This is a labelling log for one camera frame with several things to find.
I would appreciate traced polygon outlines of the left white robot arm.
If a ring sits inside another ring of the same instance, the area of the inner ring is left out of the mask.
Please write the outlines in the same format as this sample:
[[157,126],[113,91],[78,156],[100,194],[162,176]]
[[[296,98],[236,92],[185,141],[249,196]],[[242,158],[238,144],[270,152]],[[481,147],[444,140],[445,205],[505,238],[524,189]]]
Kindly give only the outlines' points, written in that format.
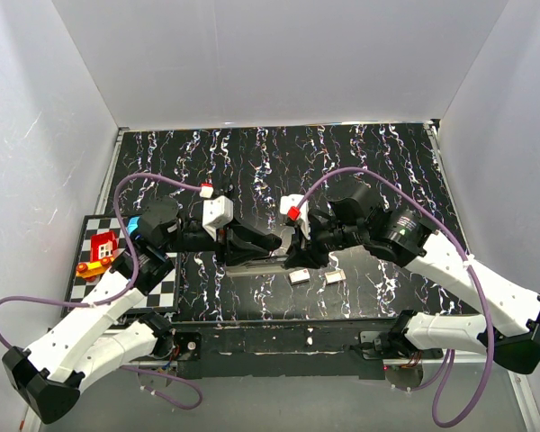
[[174,271],[171,254],[212,252],[222,264],[238,266],[282,245],[278,236],[239,220],[226,196],[204,201],[200,218],[186,215],[171,197],[158,198],[127,240],[81,304],[27,347],[8,347],[2,358],[11,385],[44,424],[64,417],[87,387],[131,360],[172,353],[173,326],[155,312],[114,336],[104,334]]

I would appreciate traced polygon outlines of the black stapler magazine part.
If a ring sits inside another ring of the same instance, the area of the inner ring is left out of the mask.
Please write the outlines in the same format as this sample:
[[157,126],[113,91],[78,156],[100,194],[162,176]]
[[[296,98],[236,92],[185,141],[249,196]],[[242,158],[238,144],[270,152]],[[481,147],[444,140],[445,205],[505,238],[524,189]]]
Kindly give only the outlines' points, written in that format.
[[219,196],[225,196],[232,200],[234,192],[235,192],[234,184],[231,181],[225,181],[219,190]]

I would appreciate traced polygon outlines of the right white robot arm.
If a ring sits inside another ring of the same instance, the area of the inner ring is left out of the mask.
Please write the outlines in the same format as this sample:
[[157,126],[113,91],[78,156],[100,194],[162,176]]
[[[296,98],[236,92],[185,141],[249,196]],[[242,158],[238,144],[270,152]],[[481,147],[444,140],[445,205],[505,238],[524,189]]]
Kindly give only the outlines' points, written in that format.
[[471,315],[405,310],[390,330],[366,343],[379,355],[410,357],[435,348],[485,354],[512,372],[531,374],[540,363],[540,293],[520,287],[477,261],[459,256],[435,223],[405,207],[386,210],[367,184],[331,198],[328,212],[309,209],[299,194],[280,200],[293,226],[286,268],[320,269],[330,253],[362,247],[373,257],[421,275],[474,308]]

